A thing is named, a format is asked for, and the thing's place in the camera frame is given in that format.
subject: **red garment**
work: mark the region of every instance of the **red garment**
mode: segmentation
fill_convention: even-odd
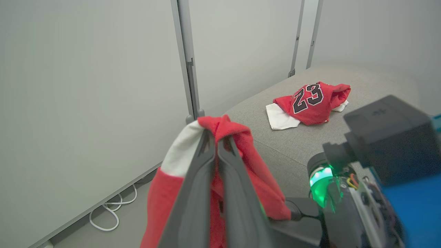
[[[289,219],[291,212],[284,203],[285,196],[256,151],[250,129],[230,122],[227,115],[216,118],[201,117],[198,122],[200,126],[209,129],[214,134],[216,144],[221,138],[233,135],[266,214],[276,220]],[[183,180],[182,177],[173,177],[165,174],[161,169],[158,170],[147,197],[148,221],[141,248],[157,247]],[[219,202],[224,197],[224,188],[217,171],[211,183],[211,189],[210,247],[225,248],[225,220],[221,217],[219,209]]]
[[[351,92],[351,86],[337,86],[318,82],[304,85],[294,95],[276,98],[279,105],[290,116],[305,125],[321,124],[329,121],[331,111],[340,106]]]

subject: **red and white cloth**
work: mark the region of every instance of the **red and white cloth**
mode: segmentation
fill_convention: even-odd
[[[233,135],[266,214],[276,220],[291,217],[291,212],[285,205],[285,196],[253,145],[250,129],[231,122],[227,115],[216,118],[201,117],[181,131],[168,150],[162,166],[158,169],[150,185],[147,197],[148,222],[141,248],[157,247],[204,129],[209,129],[214,134],[216,145],[221,138]],[[216,171],[211,183],[211,248],[226,247],[225,220],[221,217],[219,209],[219,202],[223,201],[223,197],[223,183]]]
[[[349,103],[350,92],[351,87],[346,84],[304,85],[292,96],[276,98],[266,106],[269,124],[273,130],[283,130],[295,128],[300,122],[305,125],[328,122],[331,111],[342,112]]]

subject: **number 23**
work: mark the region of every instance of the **number 23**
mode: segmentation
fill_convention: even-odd
[[[322,102],[323,92],[320,88],[320,84],[310,84],[306,86],[306,91],[312,93],[312,96],[306,99],[306,101],[308,101],[310,105],[314,106]],[[297,94],[294,95],[294,98],[296,98],[294,104],[292,105],[292,108],[294,109],[294,114],[297,114],[308,108],[308,103],[306,103],[305,99],[302,100],[304,94],[305,89],[302,88],[297,92]]]

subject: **gray fabric cushion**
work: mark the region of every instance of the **gray fabric cushion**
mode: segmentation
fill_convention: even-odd
[[[349,84],[349,104],[341,113],[332,112],[328,123],[286,130],[271,130],[265,106],[274,98],[292,95],[306,84],[324,83]],[[226,112],[231,121],[248,126],[254,137],[254,145],[266,162],[271,173],[286,196],[304,197],[309,192],[306,164],[315,154],[322,152],[326,142],[344,142],[344,133],[349,129],[343,115],[366,104],[393,94],[413,106],[417,106],[416,85],[414,81],[381,68],[368,68],[353,64],[332,64],[309,68],[303,73],[258,93],[239,103]],[[354,164],[359,176],[372,175],[368,170]]]

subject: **orange wire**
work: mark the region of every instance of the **orange wire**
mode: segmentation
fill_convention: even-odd
[[[357,182],[357,180],[355,180],[355,175],[353,173],[351,173],[351,180],[352,180],[352,182],[354,182],[355,186],[358,188],[358,182]]]

